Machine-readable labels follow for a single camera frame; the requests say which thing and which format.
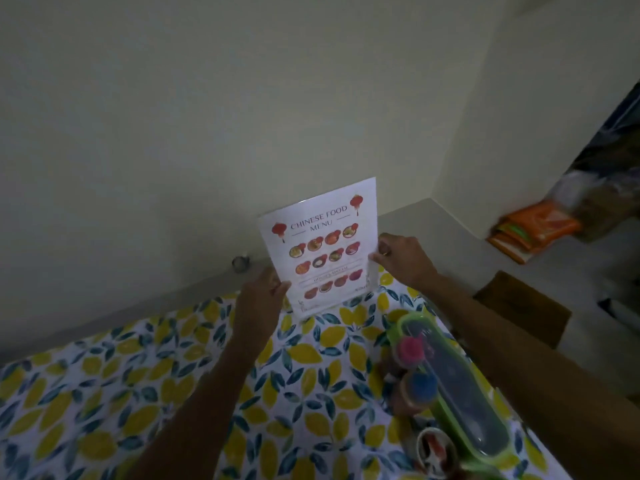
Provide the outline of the person's right forearm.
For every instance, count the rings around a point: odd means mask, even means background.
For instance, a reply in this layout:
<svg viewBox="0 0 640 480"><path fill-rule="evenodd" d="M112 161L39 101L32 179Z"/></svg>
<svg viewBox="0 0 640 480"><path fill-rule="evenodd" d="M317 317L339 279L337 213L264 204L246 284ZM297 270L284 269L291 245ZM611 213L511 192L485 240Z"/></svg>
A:
<svg viewBox="0 0 640 480"><path fill-rule="evenodd" d="M411 287L444 313L574 480L640 480L640 408L438 273Z"/></svg>

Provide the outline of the clear plastic bag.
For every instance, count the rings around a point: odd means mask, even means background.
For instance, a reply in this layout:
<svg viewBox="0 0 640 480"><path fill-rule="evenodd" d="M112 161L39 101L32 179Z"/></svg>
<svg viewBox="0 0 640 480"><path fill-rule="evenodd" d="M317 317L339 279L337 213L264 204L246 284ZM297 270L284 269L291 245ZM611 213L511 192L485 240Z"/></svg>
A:
<svg viewBox="0 0 640 480"><path fill-rule="evenodd" d="M579 219L578 209L581 202L594 188L602 185L605 179L599 174L579 169L565 172L545 196L559 209Z"/></svg>

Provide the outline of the white and red capped bottle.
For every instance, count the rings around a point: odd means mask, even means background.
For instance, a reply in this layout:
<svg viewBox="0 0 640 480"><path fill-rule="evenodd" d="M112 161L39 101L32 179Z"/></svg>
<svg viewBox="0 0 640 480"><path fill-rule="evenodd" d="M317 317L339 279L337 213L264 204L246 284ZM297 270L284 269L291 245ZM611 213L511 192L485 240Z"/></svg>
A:
<svg viewBox="0 0 640 480"><path fill-rule="evenodd" d="M431 480L454 480L460 458L454 443L438 428L424 428L414 441L415 469Z"/></svg>

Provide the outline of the pink capped sauce bottle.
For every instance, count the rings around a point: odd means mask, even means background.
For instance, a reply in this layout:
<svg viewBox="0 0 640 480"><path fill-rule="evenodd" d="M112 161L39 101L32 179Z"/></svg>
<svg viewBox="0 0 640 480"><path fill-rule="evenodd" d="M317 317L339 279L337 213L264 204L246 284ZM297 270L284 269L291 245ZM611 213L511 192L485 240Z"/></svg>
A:
<svg viewBox="0 0 640 480"><path fill-rule="evenodd" d="M425 354L421 339L401 337L395 345L390 346L378 370L384 382L395 383L407 372L420 368L424 361Z"/></svg>

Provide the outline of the menu card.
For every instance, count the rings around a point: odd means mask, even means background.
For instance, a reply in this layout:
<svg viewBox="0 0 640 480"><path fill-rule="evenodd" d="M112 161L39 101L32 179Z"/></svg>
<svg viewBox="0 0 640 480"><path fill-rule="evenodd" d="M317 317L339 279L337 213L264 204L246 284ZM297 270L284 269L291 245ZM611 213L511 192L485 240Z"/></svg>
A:
<svg viewBox="0 0 640 480"><path fill-rule="evenodd" d="M375 177L263 214L257 224L297 319L376 290Z"/></svg>

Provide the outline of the brown mat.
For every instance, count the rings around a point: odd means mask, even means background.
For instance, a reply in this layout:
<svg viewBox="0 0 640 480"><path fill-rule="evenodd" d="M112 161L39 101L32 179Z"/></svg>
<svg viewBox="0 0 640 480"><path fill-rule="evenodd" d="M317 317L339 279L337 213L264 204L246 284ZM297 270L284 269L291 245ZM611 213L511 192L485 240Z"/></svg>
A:
<svg viewBox="0 0 640 480"><path fill-rule="evenodd" d="M473 298L552 349L572 316L568 308L505 271L496 272Z"/></svg>

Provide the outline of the person's left hand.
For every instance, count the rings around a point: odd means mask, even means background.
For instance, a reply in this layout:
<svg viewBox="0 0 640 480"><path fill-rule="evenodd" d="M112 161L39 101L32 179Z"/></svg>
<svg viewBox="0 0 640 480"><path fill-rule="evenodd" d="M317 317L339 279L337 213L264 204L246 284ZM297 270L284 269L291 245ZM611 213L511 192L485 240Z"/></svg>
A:
<svg viewBox="0 0 640 480"><path fill-rule="evenodd" d="M283 306L276 306L274 288L282 282L274 267L268 266L244 284L236 300L233 338L260 352L279 322Z"/></svg>

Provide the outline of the flat orange and green packet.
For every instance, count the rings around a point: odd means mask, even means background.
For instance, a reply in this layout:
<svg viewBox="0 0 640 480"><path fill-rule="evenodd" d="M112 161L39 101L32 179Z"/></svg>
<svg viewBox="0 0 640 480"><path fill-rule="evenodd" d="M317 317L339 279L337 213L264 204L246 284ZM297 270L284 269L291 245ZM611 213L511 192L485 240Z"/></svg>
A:
<svg viewBox="0 0 640 480"><path fill-rule="evenodd" d="M508 219L494 227L487 242L519 265L525 265L539 252L527 231Z"/></svg>

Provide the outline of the green container with clear lid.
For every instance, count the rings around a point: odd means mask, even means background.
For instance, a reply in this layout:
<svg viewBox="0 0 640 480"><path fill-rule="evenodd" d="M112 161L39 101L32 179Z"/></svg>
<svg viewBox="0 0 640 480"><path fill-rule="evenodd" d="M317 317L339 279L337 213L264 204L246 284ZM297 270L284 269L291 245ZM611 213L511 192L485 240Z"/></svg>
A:
<svg viewBox="0 0 640 480"><path fill-rule="evenodd" d="M401 337L421 339L425 361L416 369L432 371L438 381L438 399L429 410L412 420L405 449L413 460L414 441L424 428L438 428L452 440L460 469L485 480L505 480L508 460L515 464L514 434L483 389L468 359L437 327L432 315L413 312L401 316L387 331L390 346Z"/></svg>

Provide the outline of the dark patterned hanging cloth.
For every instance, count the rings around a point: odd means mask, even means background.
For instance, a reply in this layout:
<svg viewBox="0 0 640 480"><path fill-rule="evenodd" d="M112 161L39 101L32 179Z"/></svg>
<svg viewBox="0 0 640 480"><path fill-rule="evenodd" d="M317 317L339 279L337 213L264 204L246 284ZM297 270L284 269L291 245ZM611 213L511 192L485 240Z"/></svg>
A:
<svg viewBox="0 0 640 480"><path fill-rule="evenodd" d="M640 218L640 80L574 160L595 177L572 209L576 238L591 243L631 217Z"/></svg>

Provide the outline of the blue capped sauce bottle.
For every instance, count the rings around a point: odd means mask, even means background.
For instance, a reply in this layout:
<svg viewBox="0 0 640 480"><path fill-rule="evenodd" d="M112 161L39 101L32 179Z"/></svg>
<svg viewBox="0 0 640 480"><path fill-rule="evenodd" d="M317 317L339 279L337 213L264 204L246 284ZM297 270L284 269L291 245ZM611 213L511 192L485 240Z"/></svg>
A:
<svg viewBox="0 0 640 480"><path fill-rule="evenodd" d="M438 381L432 371L409 371L393 387L389 408L394 417L420 416L437 402Z"/></svg>

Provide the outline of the person's right hand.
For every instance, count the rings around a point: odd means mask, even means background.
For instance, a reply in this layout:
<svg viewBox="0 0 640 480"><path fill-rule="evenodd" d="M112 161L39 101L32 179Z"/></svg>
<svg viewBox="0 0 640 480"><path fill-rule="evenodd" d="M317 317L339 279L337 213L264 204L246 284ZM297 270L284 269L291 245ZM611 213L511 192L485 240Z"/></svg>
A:
<svg viewBox="0 0 640 480"><path fill-rule="evenodd" d="M382 233L373 251L392 250L392 265L382 266L402 284L429 295L437 291L442 277L415 237Z"/></svg>

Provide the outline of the white and black object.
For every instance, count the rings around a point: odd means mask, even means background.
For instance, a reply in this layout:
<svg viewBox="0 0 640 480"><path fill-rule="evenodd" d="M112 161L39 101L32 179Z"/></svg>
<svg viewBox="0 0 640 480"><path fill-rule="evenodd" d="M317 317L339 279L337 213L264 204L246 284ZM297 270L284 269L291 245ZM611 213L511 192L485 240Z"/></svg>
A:
<svg viewBox="0 0 640 480"><path fill-rule="evenodd" d="M614 320L640 334L640 305L629 304L610 296L598 300L596 304Z"/></svg>

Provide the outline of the person's left forearm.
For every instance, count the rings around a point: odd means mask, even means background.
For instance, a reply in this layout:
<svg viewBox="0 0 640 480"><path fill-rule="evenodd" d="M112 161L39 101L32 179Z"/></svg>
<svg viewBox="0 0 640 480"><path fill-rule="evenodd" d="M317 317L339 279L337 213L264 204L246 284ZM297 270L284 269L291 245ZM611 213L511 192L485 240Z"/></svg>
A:
<svg viewBox="0 0 640 480"><path fill-rule="evenodd" d="M213 480L244 382L272 332L235 332L126 480Z"/></svg>

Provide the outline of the lemon print tablecloth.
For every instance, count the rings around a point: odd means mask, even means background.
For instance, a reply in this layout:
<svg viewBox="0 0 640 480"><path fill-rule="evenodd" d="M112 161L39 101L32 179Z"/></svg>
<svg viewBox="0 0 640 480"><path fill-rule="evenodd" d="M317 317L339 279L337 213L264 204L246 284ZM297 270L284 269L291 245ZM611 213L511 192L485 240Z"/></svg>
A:
<svg viewBox="0 0 640 480"><path fill-rule="evenodd" d="M305 320L285 304L244 382L215 478L417 480L374 369L387 331L430 303L380 269L379 287ZM0 480L124 480L219 358L236 294L0 367Z"/></svg>

